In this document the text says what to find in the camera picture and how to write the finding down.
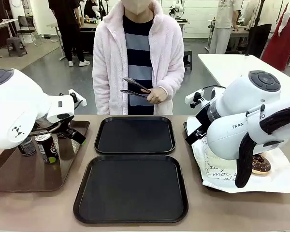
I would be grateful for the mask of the person left hand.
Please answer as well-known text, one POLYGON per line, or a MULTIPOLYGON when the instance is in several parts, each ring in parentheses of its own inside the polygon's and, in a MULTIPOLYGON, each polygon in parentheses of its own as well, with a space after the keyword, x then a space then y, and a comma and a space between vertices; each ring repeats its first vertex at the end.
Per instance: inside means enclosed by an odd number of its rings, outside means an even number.
POLYGON ((151 104, 160 104, 167 99, 166 91, 161 88, 141 89, 143 93, 148 93, 147 101, 151 104))

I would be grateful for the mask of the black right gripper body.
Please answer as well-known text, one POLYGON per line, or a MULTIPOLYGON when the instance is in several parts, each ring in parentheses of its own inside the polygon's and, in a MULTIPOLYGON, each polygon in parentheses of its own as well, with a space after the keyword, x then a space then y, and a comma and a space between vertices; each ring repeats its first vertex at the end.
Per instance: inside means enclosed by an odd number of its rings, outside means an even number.
POLYGON ((199 113, 198 113, 198 121, 201 123, 201 132, 207 132, 208 127, 211 124, 211 121, 207 115, 208 108, 210 106, 210 103, 207 103, 205 106, 201 107, 199 113))

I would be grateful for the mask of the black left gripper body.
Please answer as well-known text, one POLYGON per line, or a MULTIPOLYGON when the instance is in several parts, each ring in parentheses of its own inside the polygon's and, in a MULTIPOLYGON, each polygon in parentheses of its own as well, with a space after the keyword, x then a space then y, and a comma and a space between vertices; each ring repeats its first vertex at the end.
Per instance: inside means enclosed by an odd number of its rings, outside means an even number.
POLYGON ((55 130, 55 134, 74 135, 75 129, 70 126, 73 117, 67 117, 60 121, 60 126, 55 130))

